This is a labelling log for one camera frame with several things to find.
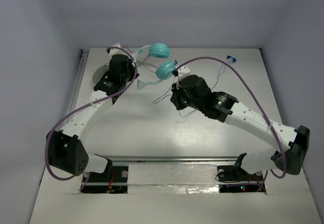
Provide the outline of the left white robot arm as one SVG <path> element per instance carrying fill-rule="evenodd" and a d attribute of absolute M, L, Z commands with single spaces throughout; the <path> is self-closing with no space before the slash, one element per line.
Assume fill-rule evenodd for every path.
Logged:
<path fill-rule="evenodd" d="M 108 69 L 94 85 L 87 104 L 66 115 L 70 120 L 65 125 L 61 119 L 50 130 L 45 160 L 48 172 L 55 179 L 64 180 L 55 175 L 53 167 L 69 173 L 71 178 L 84 172 L 94 172 L 100 180 L 112 177 L 109 160 L 88 153 L 86 139 L 99 117 L 114 105 L 137 77 L 137 64 L 132 55 L 112 55 Z"/>

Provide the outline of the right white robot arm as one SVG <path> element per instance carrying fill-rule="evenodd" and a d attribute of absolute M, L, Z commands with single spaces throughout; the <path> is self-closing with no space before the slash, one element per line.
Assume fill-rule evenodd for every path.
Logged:
<path fill-rule="evenodd" d="M 272 147 L 257 154 L 240 154 L 233 171 L 238 179 L 245 180 L 256 172 L 274 169 L 290 175 L 300 173 L 309 147 L 307 127 L 293 128 L 267 121 L 237 98 L 211 91 L 205 80 L 195 74 L 173 83 L 171 91 L 171 102 L 176 110 L 191 107 L 209 119 L 240 128 Z"/>

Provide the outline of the teal over-ear headphones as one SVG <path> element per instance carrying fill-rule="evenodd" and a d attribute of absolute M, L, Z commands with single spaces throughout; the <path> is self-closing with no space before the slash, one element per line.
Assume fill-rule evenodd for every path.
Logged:
<path fill-rule="evenodd" d="M 177 61 L 170 60 L 170 49 L 164 43 L 154 43 L 152 45 L 146 45 L 139 48 L 132 56 L 137 63 L 138 69 L 140 69 L 140 65 L 143 66 L 145 64 L 143 59 L 140 61 L 141 54 L 147 52 L 147 57 L 154 58 L 156 61 L 159 59 L 160 63 L 155 64 L 155 78 L 154 79 L 147 79 L 143 76 L 137 77 L 137 89 L 142 90 L 146 86 L 152 86 L 164 82 L 168 80 L 172 75 L 173 71 L 176 69 Z"/>

